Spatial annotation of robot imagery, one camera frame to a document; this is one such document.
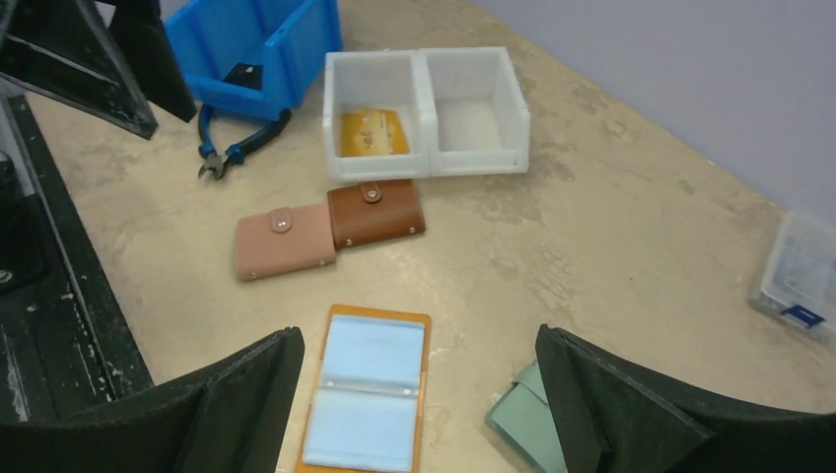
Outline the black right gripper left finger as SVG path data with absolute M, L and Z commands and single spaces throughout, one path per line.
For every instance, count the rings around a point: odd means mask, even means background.
M 227 358 L 67 419 L 4 423 L 4 472 L 272 472 L 302 361 L 287 327 Z

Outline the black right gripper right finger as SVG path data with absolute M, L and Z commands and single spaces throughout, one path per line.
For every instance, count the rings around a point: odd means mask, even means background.
M 541 325 L 535 352 L 571 472 L 832 472 L 835 416 L 759 405 Z

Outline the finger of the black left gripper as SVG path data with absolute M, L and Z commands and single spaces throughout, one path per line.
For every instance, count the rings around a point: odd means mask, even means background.
M 147 101 L 183 122 L 197 113 L 161 19 L 158 0 L 114 0 L 109 31 Z
M 3 1 L 1 78 L 145 139 L 158 127 L 93 1 Z

